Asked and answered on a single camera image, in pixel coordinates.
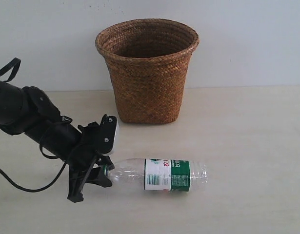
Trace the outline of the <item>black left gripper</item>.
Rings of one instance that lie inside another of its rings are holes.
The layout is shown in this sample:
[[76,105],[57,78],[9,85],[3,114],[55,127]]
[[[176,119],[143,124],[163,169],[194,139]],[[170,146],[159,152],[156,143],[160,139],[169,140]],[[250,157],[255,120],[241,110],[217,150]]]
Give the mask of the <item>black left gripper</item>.
[[113,182],[109,170],[115,168],[109,156],[99,154],[98,137],[100,125],[96,122],[88,126],[79,126],[80,140],[69,155],[68,196],[67,199],[77,203],[83,201],[82,190],[86,183],[109,188]]

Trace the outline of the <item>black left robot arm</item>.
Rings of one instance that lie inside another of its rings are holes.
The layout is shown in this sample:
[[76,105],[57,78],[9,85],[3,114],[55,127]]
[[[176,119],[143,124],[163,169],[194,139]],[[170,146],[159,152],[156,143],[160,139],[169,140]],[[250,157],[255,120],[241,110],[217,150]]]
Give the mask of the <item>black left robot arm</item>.
[[45,158],[62,160],[69,172],[67,198],[74,203],[83,201],[86,183],[113,185],[107,173],[115,167],[109,156],[117,127],[115,116],[104,115],[100,123],[75,128],[43,90],[0,80],[0,129],[11,136],[25,134],[40,151],[50,152]]

